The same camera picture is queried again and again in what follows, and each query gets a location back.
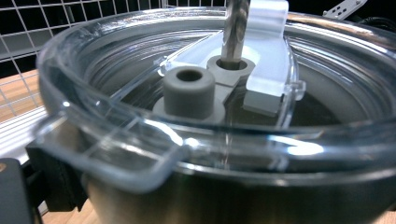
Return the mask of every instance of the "wire rack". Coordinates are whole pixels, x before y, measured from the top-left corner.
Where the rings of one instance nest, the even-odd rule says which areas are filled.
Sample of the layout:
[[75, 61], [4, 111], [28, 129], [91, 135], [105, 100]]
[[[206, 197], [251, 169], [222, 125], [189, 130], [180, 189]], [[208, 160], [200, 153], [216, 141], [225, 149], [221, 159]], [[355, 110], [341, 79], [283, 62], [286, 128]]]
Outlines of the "wire rack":
[[131, 11], [200, 6], [225, 6], [225, 1], [0, 0], [0, 122], [42, 106], [35, 59], [61, 31]]

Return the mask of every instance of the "transparent lid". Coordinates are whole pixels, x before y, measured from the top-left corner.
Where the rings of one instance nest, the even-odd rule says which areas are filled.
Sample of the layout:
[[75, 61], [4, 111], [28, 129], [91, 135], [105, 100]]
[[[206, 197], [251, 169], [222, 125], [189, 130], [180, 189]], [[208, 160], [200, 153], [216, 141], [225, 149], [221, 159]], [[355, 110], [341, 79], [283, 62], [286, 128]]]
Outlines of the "transparent lid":
[[153, 113], [163, 98], [163, 62], [220, 32], [224, 20], [224, 8], [172, 8], [57, 35], [37, 63], [52, 114], [37, 143], [136, 192], [175, 170], [276, 185], [396, 164], [396, 35], [354, 23], [289, 14], [285, 39], [306, 91], [300, 101], [280, 97], [275, 113], [244, 106], [246, 77], [224, 100], [219, 122]]

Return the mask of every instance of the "wooden table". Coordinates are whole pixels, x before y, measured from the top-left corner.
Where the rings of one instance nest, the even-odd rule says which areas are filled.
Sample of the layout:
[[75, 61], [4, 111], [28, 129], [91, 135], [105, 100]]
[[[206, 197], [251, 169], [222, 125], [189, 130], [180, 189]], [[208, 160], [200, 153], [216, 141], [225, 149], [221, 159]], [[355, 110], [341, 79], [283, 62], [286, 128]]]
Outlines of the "wooden table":
[[[100, 224], [90, 202], [86, 202], [81, 212], [47, 213], [44, 224]], [[396, 212], [387, 212], [375, 224], [396, 224]]]

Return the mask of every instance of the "plastic container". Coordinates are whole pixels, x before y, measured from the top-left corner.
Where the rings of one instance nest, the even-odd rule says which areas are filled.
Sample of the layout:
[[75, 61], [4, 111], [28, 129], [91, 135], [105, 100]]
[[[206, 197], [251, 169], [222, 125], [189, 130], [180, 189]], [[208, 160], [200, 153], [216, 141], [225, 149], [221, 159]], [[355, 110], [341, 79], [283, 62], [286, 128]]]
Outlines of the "plastic container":
[[37, 143], [84, 173], [103, 223], [370, 223], [396, 202], [396, 35], [290, 13], [301, 101], [220, 123], [152, 113], [166, 56], [223, 28], [223, 8], [124, 14], [71, 28], [38, 59], [52, 115]]

